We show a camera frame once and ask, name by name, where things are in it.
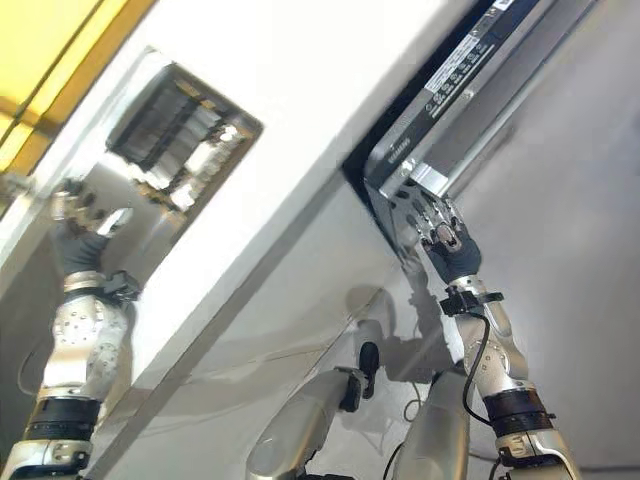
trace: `yellow wall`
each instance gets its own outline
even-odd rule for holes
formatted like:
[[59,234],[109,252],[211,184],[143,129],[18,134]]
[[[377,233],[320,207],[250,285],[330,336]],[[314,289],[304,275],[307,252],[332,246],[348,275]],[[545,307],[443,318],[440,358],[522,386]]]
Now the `yellow wall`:
[[154,0],[0,0],[0,136],[78,31],[0,146],[0,172],[29,174]]

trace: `black cable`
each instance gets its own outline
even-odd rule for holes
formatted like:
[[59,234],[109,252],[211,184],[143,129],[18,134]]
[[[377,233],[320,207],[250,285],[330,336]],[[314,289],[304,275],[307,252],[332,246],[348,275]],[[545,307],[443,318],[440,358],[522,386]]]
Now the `black cable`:
[[501,462],[502,460],[500,459],[500,457],[498,457],[496,461],[493,462],[493,467],[491,467],[491,471],[489,472],[489,480],[493,480],[493,477],[495,477],[496,475],[496,470],[498,470],[498,466]]
[[484,333],[482,334],[482,341],[480,342],[480,349],[476,354],[476,358],[473,361],[473,365],[471,366],[471,370],[469,371],[469,375],[467,375],[467,381],[464,382],[464,389],[462,390],[462,404],[464,405],[464,409],[467,411],[469,415],[478,420],[479,422],[484,423],[485,425],[491,426],[491,422],[486,418],[481,417],[476,412],[471,410],[469,403],[467,402],[467,397],[469,396],[469,389],[471,388],[471,383],[473,382],[473,377],[476,374],[476,370],[478,370],[478,366],[480,365],[480,361],[482,360],[482,355],[484,355],[484,349],[487,346],[487,342],[489,341],[489,332],[491,327],[489,325],[489,319],[484,315],[480,315],[479,313],[474,312],[466,312],[467,315],[470,315],[475,318],[479,318],[484,321]]
[[404,442],[398,445],[396,449],[393,451],[393,453],[391,454],[391,457],[389,457],[387,466],[384,468],[384,474],[382,475],[382,480],[387,480],[387,475],[389,475],[389,470],[391,470],[391,465],[393,465],[393,459],[396,458],[396,455],[398,455],[398,452],[402,448],[402,445],[404,445]]

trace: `gloved hand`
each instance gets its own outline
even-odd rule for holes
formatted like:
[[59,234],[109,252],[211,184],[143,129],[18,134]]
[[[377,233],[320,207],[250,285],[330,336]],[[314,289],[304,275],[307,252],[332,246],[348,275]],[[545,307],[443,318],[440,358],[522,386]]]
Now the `gloved hand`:
[[424,200],[426,204],[414,202],[423,224],[413,216],[408,220],[420,234],[422,246],[442,281],[449,284],[456,278],[477,274],[482,262],[480,249],[453,202],[435,197],[424,197]]
[[105,218],[103,210],[91,213],[93,194],[82,195],[80,182],[67,180],[52,199],[52,216],[57,224],[53,243],[62,261],[65,276],[77,272],[100,272],[102,253],[109,240],[132,215],[131,208],[121,208]]
[[427,255],[442,281],[449,284],[456,278],[476,275],[480,270],[482,254],[475,240],[471,238],[463,224],[455,230],[460,248],[448,249],[442,240],[427,248]]

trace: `barcode label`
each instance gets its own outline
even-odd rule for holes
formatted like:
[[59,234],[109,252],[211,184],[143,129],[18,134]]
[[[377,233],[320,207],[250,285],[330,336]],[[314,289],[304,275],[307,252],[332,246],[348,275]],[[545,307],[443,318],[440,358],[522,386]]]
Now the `barcode label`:
[[495,2],[493,2],[493,6],[504,12],[507,8],[511,6],[511,4],[514,1],[515,0],[496,0]]
[[449,76],[458,68],[458,65],[462,63],[465,57],[469,54],[473,47],[475,47],[480,39],[473,35],[467,35],[464,40],[456,47],[456,49],[449,55],[449,58],[442,64],[433,77],[424,86],[431,93],[436,93],[440,90],[440,87],[447,81]]

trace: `wire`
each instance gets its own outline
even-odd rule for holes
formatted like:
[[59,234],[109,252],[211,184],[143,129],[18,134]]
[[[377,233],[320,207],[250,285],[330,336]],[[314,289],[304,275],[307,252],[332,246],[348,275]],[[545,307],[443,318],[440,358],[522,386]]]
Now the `wire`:
[[501,462],[502,462],[502,460],[500,460],[500,457],[498,457],[493,462],[493,466],[491,467],[491,471],[489,472],[489,480],[493,480],[493,477],[496,476],[496,470],[498,470],[498,466],[500,466]]
[[398,445],[396,449],[393,451],[393,453],[391,454],[391,457],[389,457],[387,466],[384,468],[384,474],[382,475],[382,480],[387,480],[387,475],[389,475],[389,470],[391,470],[391,465],[393,465],[393,459],[396,458],[396,455],[398,455],[398,452],[402,448],[402,445],[404,445],[404,442]]
[[491,327],[489,326],[489,319],[484,315],[480,315],[479,313],[474,312],[466,312],[468,315],[479,318],[484,322],[484,333],[482,334],[482,341],[480,342],[480,349],[476,354],[476,358],[473,361],[473,365],[471,366],[471,370],[469,371],[469,375],[467,375],[467,381],[464,382],[464,389],[462,390],[462,403],[464,405],[464,409],[467,411],[469,415],[478,420],[479,422],[484,423],[485,425],[491,426],[491,422],[486,418],[481,417],[476,412],[474,412],[469,403],[467,402],[467,398],[469,397],[469,389],[471,388],[471,383],[473,382],[473,377],[476,374],[476,370],[478,370],[478,366],[480,365],[480,361],[482,360],[482,355],[484,355],[484,349],[487,346],[487,342],[489,341],[489,332]]
[[41,337],[40,339],[38,339],[38,341],[36,341],[33,344],[33,347],[31,347],[31,350],[29,351],[27,356],[24,357],[22,362],[20,362],[20,367],[18,367],[18,375],[16,376],[16,386],[18,387],[18,390],[20,390],[22,393],[30,397],[35,397],[38,394],[38,392],[34,390],[29,390],[27,387],[25,387],[24,383],[22,383],[22,376],[24,375],[24,370],[27,366],[27,363],[29,363],[29,360],[33,358],[35,353],[38,351],[38,349],[42,345],[43,341],[44,341],[44,337]]
[[407,404],[404,406],[404,410],[402,411],[402,418],[404,418],[404,421],[408,423],[411,423],[416,419],[416,417],[409,418],[409,416],[407,415],[407,412],[409,411],[409,407],[414,403],[417,403],[418,411],[420,411],[420,407],[422,406],[422,399],[420,398],[420,390],[418,390],[418,386],[416,385],[416,382],[411,382],[411,386],[413,387],[413,390],[416,392],[416,398],[414,398],[413,400],[409,400]]

